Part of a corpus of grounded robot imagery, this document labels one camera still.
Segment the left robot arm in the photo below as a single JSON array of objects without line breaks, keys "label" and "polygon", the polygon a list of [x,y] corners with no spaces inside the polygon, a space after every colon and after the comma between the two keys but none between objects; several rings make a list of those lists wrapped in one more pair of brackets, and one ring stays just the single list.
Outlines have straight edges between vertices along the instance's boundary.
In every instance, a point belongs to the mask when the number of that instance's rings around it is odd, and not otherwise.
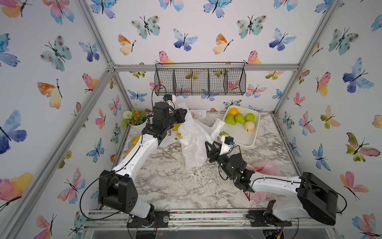
[{"label": "left robot arm", "polygon": [[154,206],[138,196],[135,179],[151,153],[166,137],[174,125],[185,122],[188,110],[175,109],[165,102],[153,107],[140,140],[133,150],[112,171],[103,171],[98,180],[98,202],[151,223],[154,220]]}]

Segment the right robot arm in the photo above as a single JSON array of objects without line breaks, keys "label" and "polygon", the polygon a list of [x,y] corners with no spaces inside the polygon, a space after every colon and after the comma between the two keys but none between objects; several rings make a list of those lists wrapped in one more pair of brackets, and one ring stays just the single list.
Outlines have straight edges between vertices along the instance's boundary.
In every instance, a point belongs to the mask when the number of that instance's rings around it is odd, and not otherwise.
[{"label": "right robot arm", "polygon": [[314,174],[281,177],[249,170],[240,153],[229,155],[232,143],[206,142],[207,157],[216,162],[226,178],[244,193],[266,192],[283,195],[287,200],[270,201],[263,213],[266,223],[283,223],[293,218],[310,217],[322,224],[334,226],[339,194]]}]

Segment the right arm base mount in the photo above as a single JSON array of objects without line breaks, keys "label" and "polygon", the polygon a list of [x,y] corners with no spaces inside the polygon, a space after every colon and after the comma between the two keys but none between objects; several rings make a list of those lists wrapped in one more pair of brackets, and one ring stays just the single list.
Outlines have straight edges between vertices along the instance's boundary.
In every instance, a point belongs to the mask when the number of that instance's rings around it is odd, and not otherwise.
[{"label": "right arm base mount", "polygon": [[273,214],[273,206],[276,200],[268,202],[266,209],[249,210],[245,217],[250,221],[251,227],[291,227],[290,221],[283,221]]}]

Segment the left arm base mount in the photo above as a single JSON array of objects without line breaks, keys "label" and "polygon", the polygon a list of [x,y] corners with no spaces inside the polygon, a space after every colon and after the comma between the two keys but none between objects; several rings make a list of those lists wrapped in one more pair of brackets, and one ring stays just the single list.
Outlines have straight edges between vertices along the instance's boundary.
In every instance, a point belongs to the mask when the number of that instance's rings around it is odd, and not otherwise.
[{"label": "left arm base mount", "polygon": [[170,212],[163,210],[150,210],[146,218],[133,216],[128,220],[127,228],[167,228],[170,221]]}]

